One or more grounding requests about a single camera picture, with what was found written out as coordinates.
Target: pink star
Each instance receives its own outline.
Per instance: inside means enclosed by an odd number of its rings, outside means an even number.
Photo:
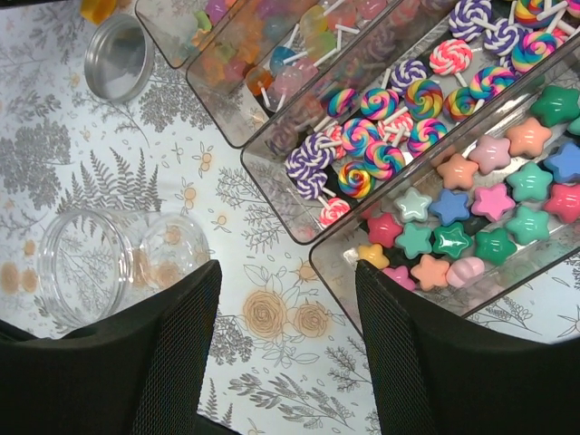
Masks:
[[[410,292],[415,290],[415,282],[409,278],[409,269],[406,266],[399,266],[395,269],[386,267],[382,272],[402,288]]]
[[[395,238],[402,233],[402,226],[392,217],[391,213],[383,213],[379,217],[371,217],[369,224],[369,241],[380,243],[384,247],[393,247]]]
[[[476,188],[475,202],[471,206],[471,213],[485,216],[491,222],[498,222],[502,215],[516,206],[508,196],[508,189],[503,183],[491,188]]]
[[[488,175],[492,170],[503,169],[511,163],[509,144],[509,139],[496,139],[484,134],[468,159],[479,164],[479,172]]]
[[[580,218],[580,184],[552,186],[552,195],[544,205],[544,210],[557,215],[565,224],[576,221]]]

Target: plastic storage tray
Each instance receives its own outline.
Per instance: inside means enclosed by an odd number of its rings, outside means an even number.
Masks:
[[[580,39],[576,37],[539,64],[530,74],[505,90],[501,98],[490,102],[450,132],[441,140],[438,147],[428,150],[414,160],[388,189],[383,188],[375,192],[371,201],[356,209],[347,219],[339,223],[331,234],[313,247],[310,254],[311,264],[356,325],[360,326],[354,285],[355,262],[347,258],[348,252],[352,252],[353,248],[369,244],[368,234],[364,230],[366,221],[363,217],[377,214],[379,210],[392,210],[394,199],[411,186],[436,198],[441,189],[441,177],[435,168],[444,159],[456,152],[467,155],[475,141],[483,134],[500,137],[508,127],[520,123],[527,116],[529,106],[548,84],[580,89],[579,59]],[[579,138],[573,138],[566,132],[565,125],[556,125],[552,128],[552,132],[552,138],[546,143],[544,153],[534,160],[543,160],[565,141],[580,141]],[[474,178],[475,185],[496,184],[527,161],[530,159],[514,158],[511,164],[501,171],[493,171],[487,176],[477,175]],[[486,230],[497,226],[491,224]],[[579,251],[579,220],[563,225],[557,218],[550,216],[549,230],[550,238],[547,241],[527,246],[517,245],[517,252],[502,266],[492,267],[486,264],[486,273],[471,287],[436,288],[428,293],[418,291],[417,295],[422,295],[455,314],[468,316]]]

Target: star charm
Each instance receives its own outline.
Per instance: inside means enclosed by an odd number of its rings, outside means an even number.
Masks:
[[[465,189],[473,187],[473,176],[479,165],[475,161],[465,160],[461,154],[454,154],[449,161],[437,167],[437,172],[443,178],[445,189]]]
[[[369,224],[369,241],[380,243],[384,247],[393,247],[395,238],[402,233],[402,226],[395,222],[391,213],[383,213],[379,217],[371,217]]]
[[[573,142],[562,145],[556,154],[544,160],[554,174],[556,183],[572,183],[580,180],[580,148]]]
[[[565,224],[571,224],[580,218],[580,184],[552,186],[552,196],[544,204],[544,210],[560,218]]]
[[[528,245],[534,240],[548,240],[549,219],[550,215],[545,211],[534,211],[526,206],[519,206],[516,209],[516,216],[506,222],[506,230],[514,235],[520,245]]]
[[[496,139],[484,134],[478,139],[478,145],[468,155],[468,159],[479,165],[479,172],[483,175],[495,169],[503,169],[511,163],[509,139]]]
[[[545,200],[553,179],[552,174],[541,170],[533,161],[529,161],[518,172],[506,177],[507,183],[514,188],[512,197],[517,202]]]
[[[387,258],[382,253],[382,246],[378,243],[370,246],[360,245],[358,252],[359,260],[366,260],[377,269],[384,269],[385,267],[389,267],[389,264],[391,263],[389,258]]]
[[[401,211],[403,222],[425,222],[428,216],[427,207],[432,200],[428,195],[421,195],[416,188],[408,188],[404,196],[395,199],[395,207]]]
[[[508,188],[503,183],[491,188],[475,188],[475,202],[471,213],[485,216],[491,222],[498,222],[505,212],[516,206],[516,202],[508,196]]]
[[[400,285],[405,290],[410,292],[415,290],[415,282],[409,278],[409,269],[407,266],[399,266],[395,269],[387,267],[382,272],[392,279],[395,283]]]
[[[511,142],[509,154],[512,157],[537,157],[542,154],[546,141],[552,137],[552,131],[542,127],[536,118],[528,118],[524,123],[507,129],[505,136]]]
[[[437,260],[432,256],[421,256],[420,262],[413,269],[411,275],[419,280],[420,289],[429,292],[433,287],[446,287],[447,271],[450,264],[445,260]]]
[[[503,265],[517,251],[516,244],[509,240],[504,228],[496,228],[491,232],[479,231],[475,235],[475,242],[475,255],[496,266]]]
[[[418,254],[431,252],[431,228],[418,227],[413,223],[405,224],[402,234],[395,239],[395,246],[405,251],[405,256],[412,260]]]
[[[467,193],[454,193],[443,188],[439,193],[439,199],[429,206],[429,211],[439,218],[443,226],[447,227],[456,220],[469,219],[468,201]]]
[[[580,116],[578,98],[580,91],[577,89],[550,85],[542,91],[529,111],[546,127],[554,127]]]
[[[463,225],[459,222],[448,227],[437,227],[433,230],[435,243],[433,252],[436,254],[448,255],[457,260],[461,253],[473,245],[473,240],[463,230]]]

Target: clear plastic jar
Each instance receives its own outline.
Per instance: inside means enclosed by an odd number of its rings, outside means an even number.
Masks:
[[[63,213],[39,249],[43,300],[59,322],[82,327],[177,283],[209,260],[208,251],[201,228],[180,215]]]

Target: green star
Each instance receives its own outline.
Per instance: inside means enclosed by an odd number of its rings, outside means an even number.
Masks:
[[[479,231],[475,235],[475,242],[475,256],[496,266],[504,264],[517,251],[516,244],[509,240],[504,228],[496,228],[491,232]]]
[[[543,201],[547,199],[548,188],[554,177],[541,170],[536,163],[529,161],[518,172],[508,175],[507,183],[514,188],[512,197],[515,201]]]
[[[543,91],[540,98],[536,100],[530,111],[545,127],[554,127],[575,120],[580,116],[578,107],[580,91],[571,88],[561,88],[550,85]]]
[[[534,240],[548,240],[550,231],[547,221],[550,216],[544,210],[534,211],[526,206],[519,206],[516,216],[506,223],[506,230],[514,235],[520,245],[527,245]]]
[[[457,260],[465,249],[473,245],[473,240],[465,234],[463,225],[459,222],[448,227],[437,227],[433,230],[433,234],[435,235],[433,252],[447,254],[454,260]]]
[[[418,254],[431,252],[431,228],[418,227],[412,222],[405,224],[402,234],[395,238],[395,246],[405,251],[405,256],[412,260]]]

